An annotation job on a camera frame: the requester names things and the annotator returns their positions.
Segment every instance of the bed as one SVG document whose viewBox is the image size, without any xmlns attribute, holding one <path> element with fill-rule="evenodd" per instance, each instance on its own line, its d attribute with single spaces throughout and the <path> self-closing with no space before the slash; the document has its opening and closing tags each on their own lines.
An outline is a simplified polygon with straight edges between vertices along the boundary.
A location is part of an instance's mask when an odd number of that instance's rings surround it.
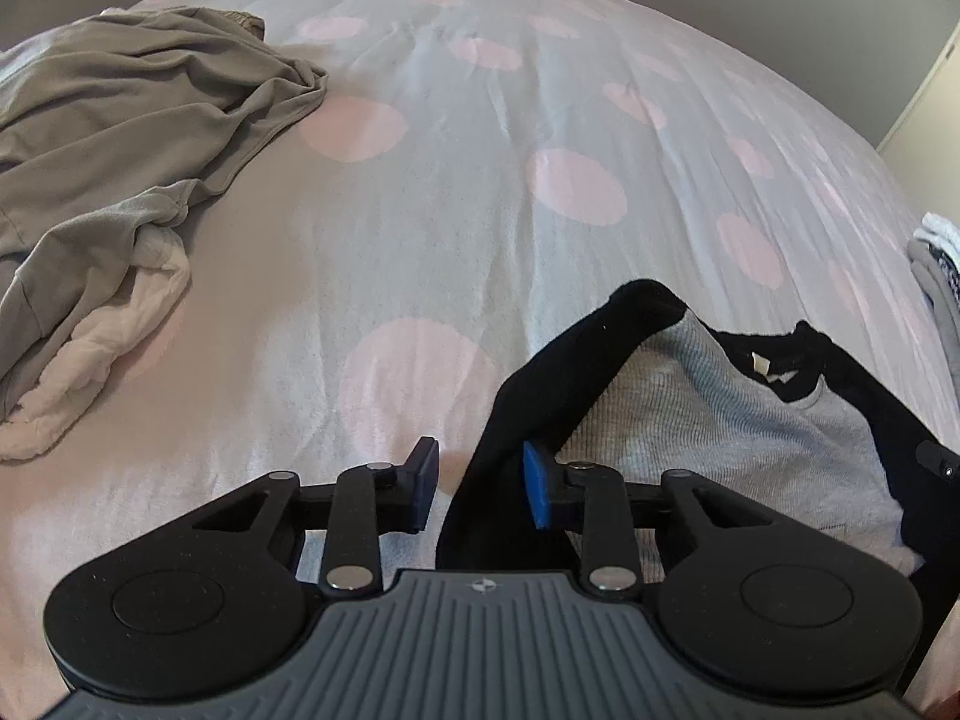
<svg viewBox="0 0 960 720">
<path fill-rule="evenodd" d="M 47 455 L 0 475 L 0 714 L 64 694 L 41 630 L 75 566 L 272 469 L 443 447 L 431 565 L 503 379 L 623 282 L 708 324 L 808 319 L 946 445 L 960 413 L 872 148 L 790 83 L 626 0 L 145 0 L 256 13 L 328 98 L 179 231 L 192 283 Z M 317 570 L 320 538 L 301 575 Z M 954 610 L 908 697 L 960 688 Z"/>
</svg>

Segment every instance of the gray garment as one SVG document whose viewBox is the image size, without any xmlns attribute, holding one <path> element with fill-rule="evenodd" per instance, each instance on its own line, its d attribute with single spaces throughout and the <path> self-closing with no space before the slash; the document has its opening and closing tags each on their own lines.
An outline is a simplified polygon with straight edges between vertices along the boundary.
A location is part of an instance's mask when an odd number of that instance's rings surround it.
<svg viewBox="0 0 960 720">
<path fill-rule="evenodd" d="M 960 401 L 960 308 L 953 299 L 947 276 L 925 242 L 911 239 L 906 245 L 906 255 L 910 258 L 910 271 L 933 309 L 933 322 L 937 325 L 953 388 Z"/>
<path fill-rule="evenodd" d="M 325 91 L 200 7 L 107 12 L 0 55 L 0 418 L 116 292 L 136 229 L 222 194 Z"/>
<path fill-rule="evenodd" d="M 558 459 L 612 466 L 628 482 L 690 469 L 908 574 L 870 425 L 821 377 L 785 403 L 740 373 L 692 312 L 647 338 L 593 404 Z M 661 579 L 652 531 L 637 531 L 644 577 Z"/>
</svg>

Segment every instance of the clothing tag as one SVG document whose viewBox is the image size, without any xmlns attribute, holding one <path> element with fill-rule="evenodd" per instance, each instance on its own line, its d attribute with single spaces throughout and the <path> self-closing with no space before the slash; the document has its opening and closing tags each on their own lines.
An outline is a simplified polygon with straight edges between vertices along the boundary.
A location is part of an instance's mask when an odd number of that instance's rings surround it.
<svg viewBox="0 0 960 720">
<path fill-rule="evenodd" d="M 757 352 L 751 352 L 750 356 L 754 358 L 754 370 L 761 376 L 766 376 L 770 372 L 770 361 L 760 357 Z"/>
</svg>

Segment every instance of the gray folded cloth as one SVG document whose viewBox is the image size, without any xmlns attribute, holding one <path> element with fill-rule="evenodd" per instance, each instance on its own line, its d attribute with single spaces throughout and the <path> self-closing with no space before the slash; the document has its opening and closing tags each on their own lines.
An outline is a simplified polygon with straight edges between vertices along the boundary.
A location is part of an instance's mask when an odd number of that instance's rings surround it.
<svg viewBox="0 0 960 720">
<path fill-rule="evenodd" d="M 937 325 L 953 388 L 960 401 L 960 308 L 928 245 L 913 239 L 906 245 L 906 254 L 910 259 L 910 271 L 933 307 L 933 322 Z"/>
<path fill-rule="evenodd" d="M 106 12 L 0 52 L 0 418 L 117 291 L 137 228 L 222 194 L 325 92 L 325 71 L 201 7 Z"/>
</svg>

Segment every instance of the folded clothes stack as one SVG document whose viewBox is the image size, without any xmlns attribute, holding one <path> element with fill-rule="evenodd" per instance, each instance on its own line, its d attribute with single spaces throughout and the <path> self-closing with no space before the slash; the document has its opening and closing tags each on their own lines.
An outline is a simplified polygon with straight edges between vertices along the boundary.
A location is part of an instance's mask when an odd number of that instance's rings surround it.
<svg viewBox="0 0 960 720">
<path fill-rule="evenodd" d="M 952 221 L 924 214 L 907 244 L 910 269 L 933 307 L 933 319 L 960 400 L 960 230 Z"/>
</svg>

